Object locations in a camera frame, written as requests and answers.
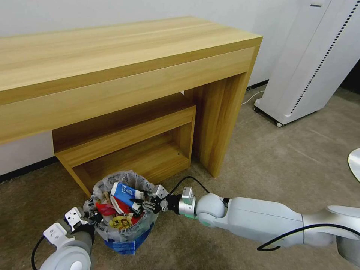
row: white wall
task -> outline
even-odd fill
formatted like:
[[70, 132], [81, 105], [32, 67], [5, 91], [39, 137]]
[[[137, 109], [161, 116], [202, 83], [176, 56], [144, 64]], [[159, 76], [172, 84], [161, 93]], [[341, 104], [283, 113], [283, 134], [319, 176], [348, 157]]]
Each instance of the white wall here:
[[[269, 79], [299, 1], [2, 0], [0, 36], [193, 15], [264, 36], [249, 82], [252, 85]], [[0, 175], [52, 156], [50, 149], [40, 147], [49, 145], [50, 134], [35, 136], [31, 143], [22, 140], [0, 146]]]

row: gray carpet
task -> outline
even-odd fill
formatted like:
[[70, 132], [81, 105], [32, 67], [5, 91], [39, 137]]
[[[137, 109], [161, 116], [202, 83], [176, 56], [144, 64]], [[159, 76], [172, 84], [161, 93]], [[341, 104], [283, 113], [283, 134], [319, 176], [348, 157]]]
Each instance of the gray carpet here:
[[[251, 90], [245, 99], [264, 87]], [[186, 175], [198, 178], [223, 197], [250, 197], [284, 203], [299, 213], [326, 205], [360, 207], [360, 183], [351, 174], [347, 155], [360, 147], [360, 95], [339, 89], [328, 105], [312, 115], [277, 128], [247, 103], [240, 111], [220, 177], [212, 179], [196, 161], [164, 181], [170, 190]], [[190, 180], [197, 196], [204, 191]], [[84, 193], [56, 163], [0, 185], [0, 269], [30, 269], [30, 254], [44, 229]], [[119, 255], [97, 235], [94, 269], [356, 269], [326, 248], [293, 246], [259, 252], [259, 243], [196, 220], [161, 213], [135, 256]], [[38, 266], [54, 251], [46, 241], [36, 256]]]

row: trash can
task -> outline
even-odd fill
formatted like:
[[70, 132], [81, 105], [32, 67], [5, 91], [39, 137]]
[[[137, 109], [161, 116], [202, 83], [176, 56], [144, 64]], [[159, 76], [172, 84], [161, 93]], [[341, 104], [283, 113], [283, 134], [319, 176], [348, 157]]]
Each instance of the trash can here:
[[[154, 188], [153, 184], [133, 171], [116, 172], [95, 184], [91, 198], [84, 203], [84, 211], [89, 213], [96, 211], [96, 203], [101, 203], [106, 199], [104, 193], [110, 194], [116, 182], [121, 182], [139, 191], [149, 191]], [[119, 231], [119, 229], [111, 227], [109, 222], [104, 219], [95, 229], [104, 239], [105, 244], [114, 251], [120, 254], [135, 254], [152, 230], [157, 217], [157, 214], [145, 209], [141, 219], [130, 228]]]

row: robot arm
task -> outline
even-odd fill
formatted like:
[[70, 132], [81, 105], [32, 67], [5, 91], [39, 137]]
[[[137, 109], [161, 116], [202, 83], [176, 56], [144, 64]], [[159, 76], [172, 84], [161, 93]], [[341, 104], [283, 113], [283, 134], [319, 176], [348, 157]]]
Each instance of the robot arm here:
[[339, 254], [360, 267], [360, 208], [332, 205], [305, 215], [278, 202], [242, 197], [208, 194], [197, 202], [190, 187], [166, 200], [177, 214], [264, 243], [259, 251], [297, 244], [321, 247], [336, 240]]
[[[278, 202], [242, 197], [227, 199], [210, 193], [197, 201], [190, 187], [172, 195], [161, 185], [155, 186], [147, 201], [133, 201], [154, 213], [172, 210], [205, 226], [265, 243], [258, 248], [260, 251], [297, 244], [326, 246], [336, 239], [339, 254], [360, 267], [360, 208], [328, 206], [316, 214], [304, 215]], [[93, 227], [100, 221], [99, 214], [85, 217], [73, 208], [65, 219], [45, 230], [44, 236], [57, 250], [41, 269], [89, 270]]]

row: plastic bag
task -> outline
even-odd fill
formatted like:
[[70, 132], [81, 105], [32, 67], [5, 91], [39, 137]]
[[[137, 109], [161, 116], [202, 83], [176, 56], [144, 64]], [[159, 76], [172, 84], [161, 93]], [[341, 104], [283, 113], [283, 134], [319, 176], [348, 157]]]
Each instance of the plastic bag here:
[[[91, 198], [84, 203], [84, 211], [89, 213], [95, 211], [96, 202], [101, 202], [105, 199], [104, 192], [110, 193], [115, 182], [124, 183], [139, 191], [149, 191], [154, 188], [153, 184], [149, 183], [144, 177], [137, 175], [133, 171], [116, 172], [104, 177], [95, 184]], [[119, 231], [116, 228], [110, 227], [106, 221], [103, 221], [96, 226], [96, 231], [105, 241], [133, 241], [142, 233], [149, 230], [150, 226], [155, 223], [157, 217], [157, 214], [145, 209], [143, 217], [135, 225], [126, 230]]]

